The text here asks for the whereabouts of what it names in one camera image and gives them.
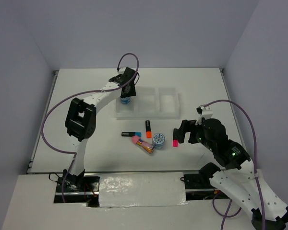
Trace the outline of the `blue cleaning gel jar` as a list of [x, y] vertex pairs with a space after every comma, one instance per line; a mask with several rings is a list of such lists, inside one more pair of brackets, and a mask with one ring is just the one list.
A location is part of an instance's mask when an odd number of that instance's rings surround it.
[[155, 147], [155, 149], [162, 149], [164, 147], [166, 138], [162, 133], [155, 133], [152, 136], [152, 144]]
[[122, 104], [129, 104], [131, 102], [131, 97], [121, 97], [120, 102]]

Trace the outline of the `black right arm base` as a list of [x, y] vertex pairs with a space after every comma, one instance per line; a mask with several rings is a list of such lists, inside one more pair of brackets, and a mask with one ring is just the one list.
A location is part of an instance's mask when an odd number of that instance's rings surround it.
[[184, 183], [187, 201], [212, 200], [215, 195], [220, 193], [220, 190], [211, 186], [198, 173], [184, 174], [180, 180]]

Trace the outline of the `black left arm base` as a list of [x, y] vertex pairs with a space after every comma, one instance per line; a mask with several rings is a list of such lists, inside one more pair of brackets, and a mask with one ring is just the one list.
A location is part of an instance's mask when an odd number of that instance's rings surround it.
[[99, 207], [99, 176], [79, 176], [66, 174], [59, 176], [55, 172], [48, 175], [48, 179], [56, 183], [53, 203], [83, 203], [86, 207]]

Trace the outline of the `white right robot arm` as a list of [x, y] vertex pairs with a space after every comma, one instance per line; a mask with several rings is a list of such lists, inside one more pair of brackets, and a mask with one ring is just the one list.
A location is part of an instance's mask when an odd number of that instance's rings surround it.
[[183, 120], [173, 136], [182, 144], [186, 133], [188, 143], [202, 144], [212, 152], [218, 164], [203, 166], [199, 182], [203, 187], [214, 187], [223, 192], [244, 210], [257, 230], [283, 230], [288, 223], [288, 204], [269, 187], [260, 170], [243, 146], [228, 138], [226, 128], [210, 118], [198, 124]]

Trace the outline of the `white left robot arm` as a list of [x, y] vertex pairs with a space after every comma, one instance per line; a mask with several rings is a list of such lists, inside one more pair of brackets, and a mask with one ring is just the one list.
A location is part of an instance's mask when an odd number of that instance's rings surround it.
[[79, 191], [84, 187], [84, 156], [88, 139], [96, 129], [97, 113], [113, 100], [135, 96], [134, 79], [137, 74], [135, 70], [125, 67], [98, 92], [71, 101], [65, 127], [76, 156], [71, 169], [63, 171], [63, 178], [65, 185], [72, 190]]

